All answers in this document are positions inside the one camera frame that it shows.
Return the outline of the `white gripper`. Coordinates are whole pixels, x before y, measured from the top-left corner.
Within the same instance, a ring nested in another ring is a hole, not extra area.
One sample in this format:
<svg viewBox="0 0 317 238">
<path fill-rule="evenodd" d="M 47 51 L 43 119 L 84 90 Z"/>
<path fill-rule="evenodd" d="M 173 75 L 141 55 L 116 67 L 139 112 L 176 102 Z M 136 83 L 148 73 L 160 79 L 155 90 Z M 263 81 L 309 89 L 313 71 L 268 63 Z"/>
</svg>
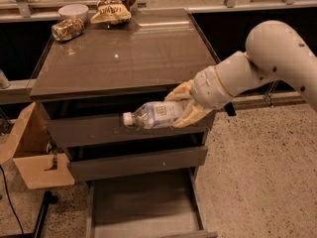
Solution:
<svg viewBox="0 0 317 238">
<path fill-rule="evenodd" d="M 221 83 L 214 66 L 208 66 L 199 71 L 192 79 L 182 82 L 172 90 L 165 101 L 185 101 L 184 111 L 171 126 L 184 128 L 195 124 L 206 117 L 211 110 L 218 110 L 231 102 L 229 94 Z"/>
</svg>

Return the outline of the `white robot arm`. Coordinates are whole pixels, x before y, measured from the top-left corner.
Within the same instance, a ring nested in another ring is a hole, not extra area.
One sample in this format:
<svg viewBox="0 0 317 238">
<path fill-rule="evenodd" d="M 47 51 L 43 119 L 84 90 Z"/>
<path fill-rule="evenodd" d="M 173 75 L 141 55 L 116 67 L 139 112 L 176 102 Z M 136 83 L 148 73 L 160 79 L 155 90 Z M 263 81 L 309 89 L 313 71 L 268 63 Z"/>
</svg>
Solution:
<svg viewBox="0 0 317 238">
<path fill-rule="evenodd" d="M 262 22 L 249 32 L 245 47 L 167 95 L 167 101 L 188 102 L 174 128 L 192 125 L 240 93 L 275 80 L 290 85 L 317 110 L 317 58 L 294 29 L 279 21 Z"/>
</svg>

